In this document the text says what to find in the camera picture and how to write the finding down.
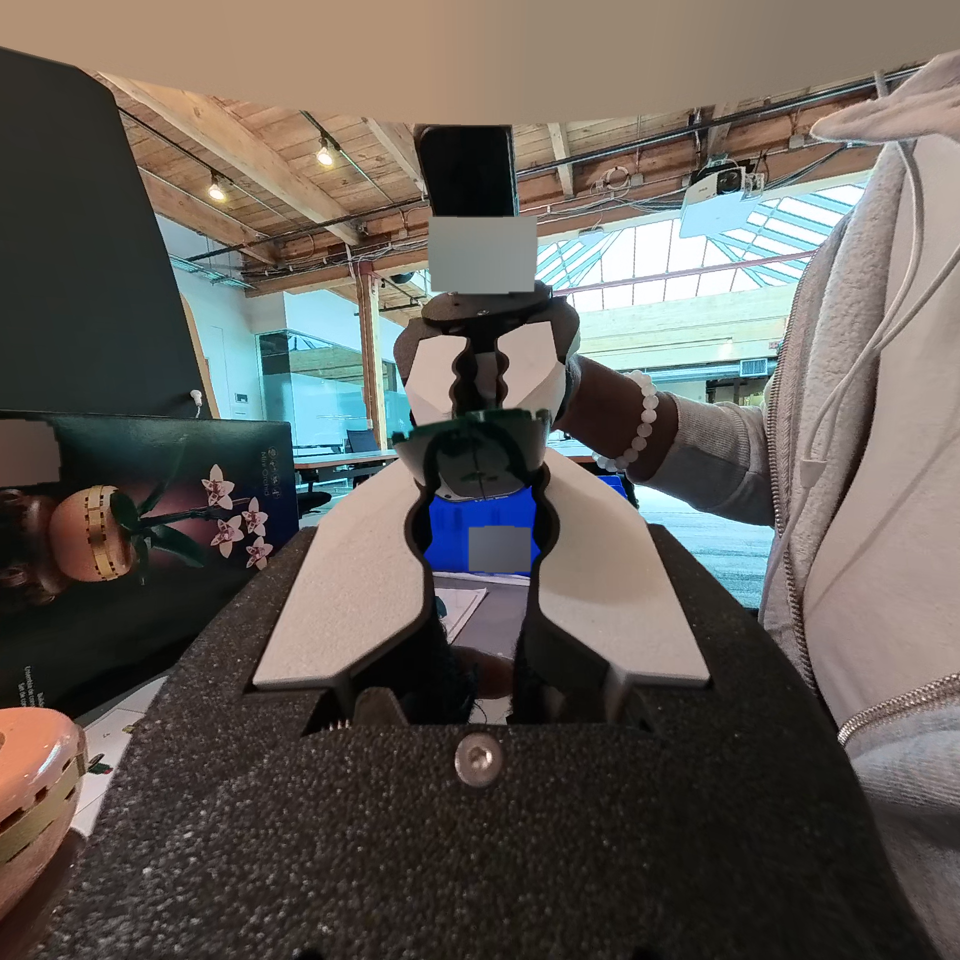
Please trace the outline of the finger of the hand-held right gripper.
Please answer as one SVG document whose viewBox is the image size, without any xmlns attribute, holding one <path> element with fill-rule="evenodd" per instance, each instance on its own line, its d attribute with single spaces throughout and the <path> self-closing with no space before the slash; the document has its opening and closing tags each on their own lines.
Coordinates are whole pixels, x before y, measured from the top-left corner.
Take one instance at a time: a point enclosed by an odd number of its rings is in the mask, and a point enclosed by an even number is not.
<svg viewBox="0 0 960 960">
<path fill-rule="evenodd" d="M 556 421 L 567 392 L 550 321 L 530 321 L 502 334 L 486 353 L 486 409 L 545 411 Z"/>
<path fill-rule="evenodd" d="M 441 334 L 421 339 L 405 381 L 412 424 L 425 427 L 487 409 L 476 377 L 478 366 L 469 338 Z"/>
</svg>

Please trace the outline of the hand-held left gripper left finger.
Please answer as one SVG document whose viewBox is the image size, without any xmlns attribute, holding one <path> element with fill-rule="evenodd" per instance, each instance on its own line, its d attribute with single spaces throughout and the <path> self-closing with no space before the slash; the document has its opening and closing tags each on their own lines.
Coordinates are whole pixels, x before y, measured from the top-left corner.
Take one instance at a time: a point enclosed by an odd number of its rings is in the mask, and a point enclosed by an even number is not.
<svg viewBox="0 0 960 960">
<path fill-rule="evenodd" d="M 395 461 L 318 522 L 255 690 L 329 690 L 352 714 L 362 690 L 403 695 L 423 682 L 437 658 L 432 577 L 412 534 L 423 496 Z"/>
</svg>

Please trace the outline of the dark green leaf piece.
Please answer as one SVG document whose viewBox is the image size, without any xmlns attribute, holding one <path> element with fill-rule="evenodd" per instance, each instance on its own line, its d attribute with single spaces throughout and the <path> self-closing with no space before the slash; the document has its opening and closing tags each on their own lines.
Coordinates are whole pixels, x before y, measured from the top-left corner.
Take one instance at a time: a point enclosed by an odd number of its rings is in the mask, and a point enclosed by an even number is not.
<svg viewBox="0 0 960 960">
<path fill-rule="evenodd" d="M 542 469 L 549 428 L 547 410 L 494 409 L 416 426 L 391 442 L 428 492 L 476 501 L 529 488 Z"/>
</svg>

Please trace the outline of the person's right forearm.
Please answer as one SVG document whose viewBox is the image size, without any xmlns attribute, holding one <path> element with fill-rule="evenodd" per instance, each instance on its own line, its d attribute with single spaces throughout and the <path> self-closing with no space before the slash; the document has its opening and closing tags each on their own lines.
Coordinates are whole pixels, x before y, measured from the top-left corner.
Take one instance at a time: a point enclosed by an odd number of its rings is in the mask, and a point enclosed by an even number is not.
<svg viewBox="0 0 960 960">
<path fill-rule="evenodd" d="M 738 406 L 709 404 L 659 395 L 654 428 L 666 425 L 668 405 L 676 412 L 677 429 L 666 452 L 648 478 L 642 469 L 654 466 L 654 435 L 632 462 L 627 476 L 696 510 L 725 520 L 773 527 L 775 511 L 766 434 L 765 403 Z"/>
</svg>

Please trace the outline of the grey desk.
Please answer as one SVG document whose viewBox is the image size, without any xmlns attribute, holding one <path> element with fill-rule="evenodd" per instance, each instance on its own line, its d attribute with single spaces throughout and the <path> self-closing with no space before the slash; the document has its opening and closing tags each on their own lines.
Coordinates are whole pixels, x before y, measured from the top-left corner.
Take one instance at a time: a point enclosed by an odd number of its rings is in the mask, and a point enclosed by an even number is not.
<svg viewBox="0 0 960 960">
<path fill-rule="evenodd" d="M 529 585 L 529 578 L 519 574 L 435 572 L 449 642 L 511 658 L 522 630 Z"/>
</svg>

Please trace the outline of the person's right hand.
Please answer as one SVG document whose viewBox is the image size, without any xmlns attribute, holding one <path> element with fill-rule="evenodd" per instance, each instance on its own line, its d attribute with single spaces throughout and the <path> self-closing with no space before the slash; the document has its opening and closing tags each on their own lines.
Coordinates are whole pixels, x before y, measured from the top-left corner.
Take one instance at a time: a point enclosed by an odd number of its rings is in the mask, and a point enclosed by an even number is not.
<svg viewBox="0 0 960 960">
<path fill-rule="evenodd" d="M 579 354 L 566 363 L 566 391 L 554 428 L 606 458 L 627 450 L 642 422 L 642 387 Z"/>
</svg>

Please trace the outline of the person's left hand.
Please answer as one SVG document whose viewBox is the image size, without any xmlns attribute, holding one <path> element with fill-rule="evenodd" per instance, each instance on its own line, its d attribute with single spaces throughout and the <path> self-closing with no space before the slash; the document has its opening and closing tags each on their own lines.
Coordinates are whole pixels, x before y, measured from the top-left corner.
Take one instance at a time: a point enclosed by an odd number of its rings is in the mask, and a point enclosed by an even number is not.
<svg viewBox="0 0 960 960">
<path fill-rule="evenodd" d="M 499 700 L 512 696 L 514 660 L 510 656 L 490 654 L 471 647 L 452 645 L 457 665 L 474 684 L 477 700 Z"/>
</svg>

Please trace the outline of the blue bin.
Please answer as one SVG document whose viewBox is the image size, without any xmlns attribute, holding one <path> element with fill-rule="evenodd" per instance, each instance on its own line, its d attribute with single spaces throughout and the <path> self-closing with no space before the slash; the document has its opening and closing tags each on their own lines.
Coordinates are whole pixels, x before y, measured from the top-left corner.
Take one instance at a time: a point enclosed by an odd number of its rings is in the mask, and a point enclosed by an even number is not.
<svg viewBox="0 0 960 960">
<path fill-rule="evenodd" d="M 610 486 L 578 465 L 550 479 L 540 503 L 530 488 L 496 499 L 429 507 L 431 542 L 425 558 L 435 571 L 529 576 L 542 550 L 543 571 L 582 571 L 587 560 L 623 559 L 644 526 L 621 486 Z"/>
</svg>

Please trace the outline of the wooden table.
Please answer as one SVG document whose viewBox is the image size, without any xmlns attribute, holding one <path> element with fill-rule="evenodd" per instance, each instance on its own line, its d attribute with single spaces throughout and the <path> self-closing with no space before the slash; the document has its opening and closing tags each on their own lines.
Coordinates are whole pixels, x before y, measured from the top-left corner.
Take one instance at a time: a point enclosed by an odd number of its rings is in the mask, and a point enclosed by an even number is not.
<svg viewBox="0 0 960 960">
<path fill-rule="evenodd" d="M 379 473 L 398 455 L 393 450 L 362 453 L 331 453 L 308 457 L 306 453 L 294 456 L 294 471 L 298 484 L 312 488 L 315 484 L 351 481 L 361 482 Z"/>
</svg>

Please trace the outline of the white ceiling projector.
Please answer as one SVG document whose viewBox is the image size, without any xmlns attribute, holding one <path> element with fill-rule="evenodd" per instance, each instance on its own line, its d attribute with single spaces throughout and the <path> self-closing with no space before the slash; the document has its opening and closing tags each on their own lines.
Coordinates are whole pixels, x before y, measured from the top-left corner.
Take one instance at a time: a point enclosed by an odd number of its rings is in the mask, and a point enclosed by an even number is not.
<svg viewBox="0 0 960 960">
<path fill-rule="evenodd" d="M 687 187 L 678 238 L 725 234 L 747 228 L 760 204 L 766 176 L 757 163 L 723 161 L 697 172 Z"/>
</svg>

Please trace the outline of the black orchid set box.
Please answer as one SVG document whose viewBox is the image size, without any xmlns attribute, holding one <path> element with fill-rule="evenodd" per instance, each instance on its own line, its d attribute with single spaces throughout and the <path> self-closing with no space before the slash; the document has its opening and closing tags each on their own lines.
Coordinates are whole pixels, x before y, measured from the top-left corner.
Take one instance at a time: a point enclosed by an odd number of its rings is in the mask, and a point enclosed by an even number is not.
<svg viewBox="0 0 960 960">
<path fill-rule="evenodd" d="M 1 705 L 171 667 L 299 530 L 286 423 L 2 412 Z"/>
</svg>

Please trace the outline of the person in grey hoodie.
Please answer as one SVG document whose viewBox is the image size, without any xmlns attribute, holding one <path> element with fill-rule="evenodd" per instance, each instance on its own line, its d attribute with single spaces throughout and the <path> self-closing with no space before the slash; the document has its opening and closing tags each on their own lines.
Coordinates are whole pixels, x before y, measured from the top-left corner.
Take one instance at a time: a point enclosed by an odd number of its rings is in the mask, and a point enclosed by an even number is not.
<svg viewBox="0 0 960 960">
<path fill-rule="evenodd" d="M 813 135 L 881 153 L 798 287 L 770 394 L 795 526 L 763 623 L 837 727 L 935 948 L 958 958 L 958 52 Z"/>
</svg>

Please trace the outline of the orange brick pot model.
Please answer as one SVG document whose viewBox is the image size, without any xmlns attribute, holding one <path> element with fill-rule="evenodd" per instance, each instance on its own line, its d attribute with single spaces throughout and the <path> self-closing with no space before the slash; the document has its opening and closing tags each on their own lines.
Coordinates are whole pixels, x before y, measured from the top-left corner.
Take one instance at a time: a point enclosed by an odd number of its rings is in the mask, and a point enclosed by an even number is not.
<svg viewBox="0 0 960 960">
<path fill-rule="evenodd" d="M 62 845 L 86 771 L 82 729 L 54 709 L 1 710 L 1 917 Z"/>
</svg>

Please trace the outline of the dark panel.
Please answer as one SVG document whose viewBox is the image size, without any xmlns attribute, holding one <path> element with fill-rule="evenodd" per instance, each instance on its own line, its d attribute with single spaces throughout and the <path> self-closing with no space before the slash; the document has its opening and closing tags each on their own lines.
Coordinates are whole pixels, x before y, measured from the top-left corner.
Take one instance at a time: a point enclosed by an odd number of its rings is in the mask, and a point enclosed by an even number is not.
<svg viewBox="0 0 960 960">
<path fill-rule="evenodd" d="M 114 97 L 1 52 L 3 410 L 210 419 L 212 390 Z"/>
</svg>

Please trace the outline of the wooden post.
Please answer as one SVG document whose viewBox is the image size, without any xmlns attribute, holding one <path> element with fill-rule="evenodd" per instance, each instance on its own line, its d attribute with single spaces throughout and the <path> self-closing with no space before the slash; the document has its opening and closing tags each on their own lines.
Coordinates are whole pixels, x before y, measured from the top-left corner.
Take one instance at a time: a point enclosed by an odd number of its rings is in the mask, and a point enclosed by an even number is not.
<svg viewBox="0 0 960 960">
<path fill-rule="evenodd" d="M 379 278 L 371 262 L 361 262 L 355 280 L 361 336 L 364 401 L 378 450 L 388 446 L 383 361 L 379 325 Z"/>
</svg>

